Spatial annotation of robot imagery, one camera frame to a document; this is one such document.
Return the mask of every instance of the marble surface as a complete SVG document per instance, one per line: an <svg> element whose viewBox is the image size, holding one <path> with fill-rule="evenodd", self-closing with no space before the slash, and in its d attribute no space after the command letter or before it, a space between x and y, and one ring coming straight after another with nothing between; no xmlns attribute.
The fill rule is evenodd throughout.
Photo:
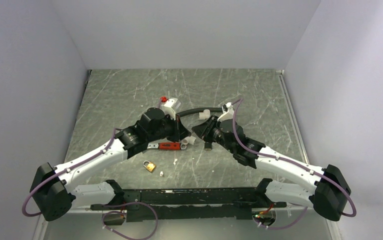
<svg viewBox="0 0 383 240"><path fill-rule="evenodd" d="M180 111L219 107L244 98L237 122L245 134L303 161L286 99L273 69L93 70L65 161L101 146L110 138L113 128L133 125L149 107L158 104L161 96L178 98ZM203 122L197 115L181 120L189 130ZM143 167L145 160L156 164L153 173ZM204 142L197 139L186 150L139 153L97 172L84 184L114 179L124 189L255 187L262 178L278 176L238 164L217 144L213 144L213 150L205 151Z"/></svg>

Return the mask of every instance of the brass padlock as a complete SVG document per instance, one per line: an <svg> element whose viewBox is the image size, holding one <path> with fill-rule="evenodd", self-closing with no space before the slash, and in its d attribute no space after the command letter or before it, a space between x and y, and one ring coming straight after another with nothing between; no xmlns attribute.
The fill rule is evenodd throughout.
<svg viewBox="0 0 383 240"><path fill-rule="evenodd" d="M149 172L153 172L153 170L156 168L156 165L153 162L144 161L143 167L145 167Z"/></svg>

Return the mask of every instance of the black hose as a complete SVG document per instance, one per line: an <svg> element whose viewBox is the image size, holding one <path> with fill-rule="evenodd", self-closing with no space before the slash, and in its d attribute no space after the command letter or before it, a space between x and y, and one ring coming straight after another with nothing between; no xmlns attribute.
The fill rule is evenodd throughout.
<svg viewBox="0 0 383 240"><path fill-rule="evenodd" d="M206 109L209 110L211 113L222 113L223 112L223 109L221 107L197 107L197 108L192 108L189 110L181 111L181 112L177 113L177 115L179 115L179 117L181 118L181 117L185 117L188 115L201 113Z"/></svg>

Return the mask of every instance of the robotic arm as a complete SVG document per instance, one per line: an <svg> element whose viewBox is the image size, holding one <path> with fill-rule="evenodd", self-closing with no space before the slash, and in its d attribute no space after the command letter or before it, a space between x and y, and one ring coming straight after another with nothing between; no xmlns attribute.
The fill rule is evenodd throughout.
<svg viewBox="0 0 383 240"><path fill-rule="evenodd" d="M267 205L276 202L299 204L314 208L326 219L338 221L351 193L340 170L332 165L321 168L304 164L246 137L243 128L235 124L233 104L224 105L220 117L213 115L206 122L192 127L192 130L205 142L223 146L240 164L268 170L296 183L282 183L264 178L255 189L258 201ZM191 133L176 114L179 105L176 98L171 98L160 108L149 108L134 125L118 129L118 133L114 132L108 142L95 150L55 167L51 167L49 163L40 166L31 185L30 197L33 197L44 218L53 221L70 208L80 206L123 203L124 192L114 180L100 184L79 184L112 164L142 153L150 142L165 138L180 142L190 136ZM336 185L326 181L325 177L319 176L320 174L333 180L346 191L347 196ZM27 213L27 202L28 200L22 206L24 215L40 214Z"/></svg>

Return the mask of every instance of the orange wire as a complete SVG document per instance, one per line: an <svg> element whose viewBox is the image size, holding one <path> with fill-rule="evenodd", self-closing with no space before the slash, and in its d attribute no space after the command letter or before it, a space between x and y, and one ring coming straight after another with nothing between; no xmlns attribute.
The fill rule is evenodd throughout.
<svg viewBox="0 0 383 240"><path fill-rule="evenodd" d="M261 211L259 214L267 214L273 207L274 207L274 203L271 203L271 205L268 207L267 210Z"/></svg>

